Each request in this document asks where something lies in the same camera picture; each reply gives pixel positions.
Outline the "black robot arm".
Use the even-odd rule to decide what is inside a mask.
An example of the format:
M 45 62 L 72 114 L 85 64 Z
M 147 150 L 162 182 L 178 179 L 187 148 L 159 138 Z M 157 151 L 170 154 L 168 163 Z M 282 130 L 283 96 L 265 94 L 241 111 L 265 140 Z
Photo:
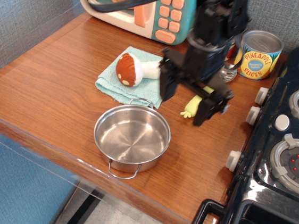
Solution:
M 225 64 L 233 39 L 247 28 L 247 3 L 248 0 L 203 0 L 187 37 L 187 52 L 163 49 L 160 96 L 163 101 L 169 100 L 179 84 L 199 96 L 195 126 L 226 111 L 234 97 L 218 72 Z

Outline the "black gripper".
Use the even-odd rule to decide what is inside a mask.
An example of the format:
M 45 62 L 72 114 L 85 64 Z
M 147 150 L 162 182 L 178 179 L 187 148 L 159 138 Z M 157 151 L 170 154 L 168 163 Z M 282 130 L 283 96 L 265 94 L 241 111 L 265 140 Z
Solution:
M 185 53 L 170 48 L 162 50 L 160 61 L 160 96 L 167 101 L 175 95 L 177 86 L 184 85 L 202 98 L 193 124 L 201 126 L 215 113 L 227 111 L 232 90 L 224 84 L 217 73 L 225 65 L 230 43 L 222 46 L 189 43 Z

